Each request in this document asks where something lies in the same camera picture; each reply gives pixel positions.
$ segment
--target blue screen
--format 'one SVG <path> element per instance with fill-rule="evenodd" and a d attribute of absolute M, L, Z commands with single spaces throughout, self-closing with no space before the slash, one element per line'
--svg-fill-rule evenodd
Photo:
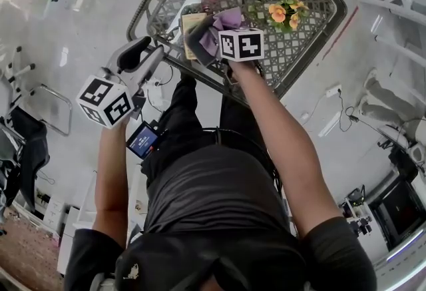
<path fill-rule="evenodd" d="M 130 148 L 137 152 L 138 156 L 143 157 L 156 139 L 157 136 L 149 128 L 144 127 L 130 144 Z"/>

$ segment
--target short sleeve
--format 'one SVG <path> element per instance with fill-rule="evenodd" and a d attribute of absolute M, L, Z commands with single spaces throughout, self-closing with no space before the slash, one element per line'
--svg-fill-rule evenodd
<path fill-rule="evenodd" d="M 331 218 L 302 240 L 310 282 L 316 291 L 377 290 L 373 265 L 345 218 Z"/>
<path fill-rule="evenodd" d="M 90 290 L 98 273 L 113 273 L 123 249 L 115 240 L 97 230 L 75 232 L 65 274 L 65 291 Z"/>

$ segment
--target glass table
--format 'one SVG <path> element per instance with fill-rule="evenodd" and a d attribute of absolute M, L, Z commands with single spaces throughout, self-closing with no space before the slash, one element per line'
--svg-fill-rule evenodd
<path fill-rule="evenodd" d="M 260 61 L 265 79 L 274 93 L 281 98 L 312 62 L 326 44 L 347 13 L 343 0 L 302 0 L 310 8 L 309 17 L 303 20 L 296 31 L 282 33 L 268 25 L 268 6 L 279 0 L 142 0 L 127 29 L 128 40 L 136 39 L 136 28 L 143 15 L 147 18 L 147 33 L 156 45 L 168 50 L 164 60 L 206 83 L 213 89 L 233 96 L 223 84 L 222 64 L 208 66 L 210 72 L 197 69 L 186 59 L 183 36 L 180 32 L 180 15 L 185 6 L 191 5 L 199 12 L 218 13 L 225 9 L 240 7 L 244 16 L 243 25 L 264 31 L 265 58 Z"/>

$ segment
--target flower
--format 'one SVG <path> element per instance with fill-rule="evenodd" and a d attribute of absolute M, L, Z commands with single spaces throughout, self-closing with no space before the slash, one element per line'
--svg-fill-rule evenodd
<path fill-rule="evenodd" d="M 275 22 L 283 22 L 286 19 L 286 10 L 281 5 L 270 5 L 269 13 Z"/>
<path fill-rule="evenodd" d="M 305 6 L 305 4 L 299 0 L 294 0 L 294 2 L 290 5 L 290 8 L 294 10 L 296 10 L 297 8 L 309 9 L 308 6 Z"/>
<path fill-rule="evenodd" d="M 299 20 L 300 20 L 299 14 L 298 13 L 293 14 L 290 19 L 291 20 L 289 22 L 289 25 L 293 30 L 295 30 L 296 28 L 298 28 L 298 25 L 299 25 Z"/>

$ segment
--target purple cloth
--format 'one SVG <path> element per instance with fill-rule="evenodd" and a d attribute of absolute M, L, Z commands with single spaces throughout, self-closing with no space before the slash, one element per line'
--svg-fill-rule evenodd
<path fill-rule="evenodd" d="M 213 16 L 213 27 L 210 27 L 200 40 L 200 44 L 213 57 L 218 51 L 218 32 L 228 29 L 239 29 L 241 26 L 241 9 L 227 9 Z"/>

